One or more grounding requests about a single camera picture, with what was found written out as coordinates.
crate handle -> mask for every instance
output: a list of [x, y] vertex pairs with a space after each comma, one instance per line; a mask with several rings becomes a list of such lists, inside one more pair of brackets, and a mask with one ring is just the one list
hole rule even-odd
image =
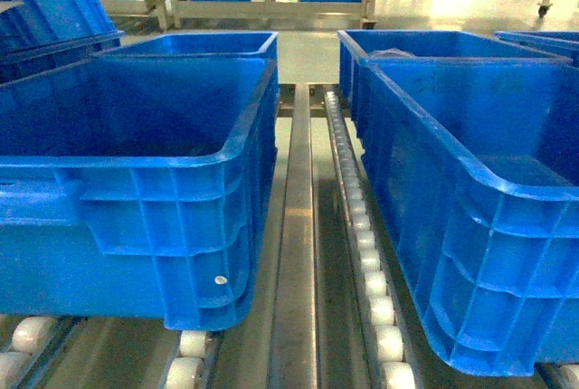
[[82, 221], [81, 182], [0, 178], [0, 225], [72, 226]]

stacked blue crate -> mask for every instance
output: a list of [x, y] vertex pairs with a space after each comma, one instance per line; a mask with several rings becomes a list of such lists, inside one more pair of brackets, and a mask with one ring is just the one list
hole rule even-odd
[[99, 0], [0, 0], [24, 2], [0, 14], [0, 51], [115, 32]]

metal rail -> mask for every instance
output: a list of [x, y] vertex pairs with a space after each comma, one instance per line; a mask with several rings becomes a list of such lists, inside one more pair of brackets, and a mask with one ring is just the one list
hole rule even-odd
[[316, 240], [309, 88], [296, 87], [268, 387], [319, 387]]

caster wheel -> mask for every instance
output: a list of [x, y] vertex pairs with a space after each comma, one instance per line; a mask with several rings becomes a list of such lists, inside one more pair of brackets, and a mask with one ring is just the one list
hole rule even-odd
[[201, 379], [203, 360], [195, 357], [178, 357], [166, 376], [165, 389], [195, 389]]
[[207, 336], [207, 332], [184, 330], [181, 333], [181, 340], [179, 341], [179, 353], [183, 357], [205, 359], [207, 357], [208, 340], [209, 336]]
[[539, 18], [545, 18], [546, 13], [549, 12], [549, 6], [539, 7]]
[[34, 353], [46, 342], [55, 325], [56, 318], [53, 317], [23, 319], [12, 334], [12, 347], [23, 353]]
[[30, 358], [30, 355], [20, 352], [0, 354], [0, 389], [10, 389], [14, 386], [22, 368]]
[[376, 27], [376, 21], [363, 21], [362, 22], [362, 29], [363, 30], [374, 30]]
[[386, 362], [382, 364], [382, 377], [386, 389], [414, 389], [413, 369], [408, 364], [400, 362]]

roller conveyor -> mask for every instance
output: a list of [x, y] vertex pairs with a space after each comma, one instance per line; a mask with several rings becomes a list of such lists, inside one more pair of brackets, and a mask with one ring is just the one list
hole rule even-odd
[[478, 378], [440, 361], [358, 165], [337, 87], [284, 85], [281, 95], [250, 316], [221, 333], [170, 332], [155, 320], [0, 316], [0, 388], [579, 388], [574, 365]]

